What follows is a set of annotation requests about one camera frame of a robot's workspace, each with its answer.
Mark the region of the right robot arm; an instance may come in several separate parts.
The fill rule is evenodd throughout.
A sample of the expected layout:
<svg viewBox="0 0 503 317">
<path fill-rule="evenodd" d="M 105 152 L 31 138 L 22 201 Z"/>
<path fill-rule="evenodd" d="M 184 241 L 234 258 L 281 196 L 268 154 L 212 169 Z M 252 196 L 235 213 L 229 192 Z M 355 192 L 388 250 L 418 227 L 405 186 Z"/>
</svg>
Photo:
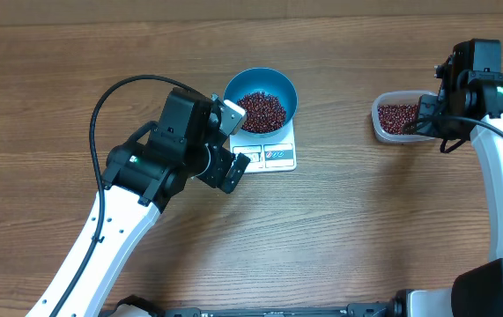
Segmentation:
<svg viewBox="0 0 503 317">
<path fill-rule="evenodd" d="M 503 316 L 503 72 L 501 43 L 472 39 L 454 46 L 436 66 L 437 95 L 421 96 L 407 134 L 439 138 L 443 153 L 470 142 L 484 177 L 491 227 L 488 263 L 461 274 L 435 291 L 404 291 L 401 316 Z"/>
</svg>

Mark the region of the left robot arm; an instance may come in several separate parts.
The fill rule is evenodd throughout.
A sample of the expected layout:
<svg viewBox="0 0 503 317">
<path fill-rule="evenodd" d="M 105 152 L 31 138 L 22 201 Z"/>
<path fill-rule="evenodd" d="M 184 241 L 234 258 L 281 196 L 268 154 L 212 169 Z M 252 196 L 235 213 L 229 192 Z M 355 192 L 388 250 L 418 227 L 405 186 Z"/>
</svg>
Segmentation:
<svg viewBox="0 0 503 317">
<path fill-rule="evenodd" d="M 188 179 L 234 191 L 250 160 L 223 144 L 246 119 L 230 100 L 174 88 L 157 121 L 109 152 L 89 218 L 30 315 L 98 315 L 137 243 Z"/>
</svg>

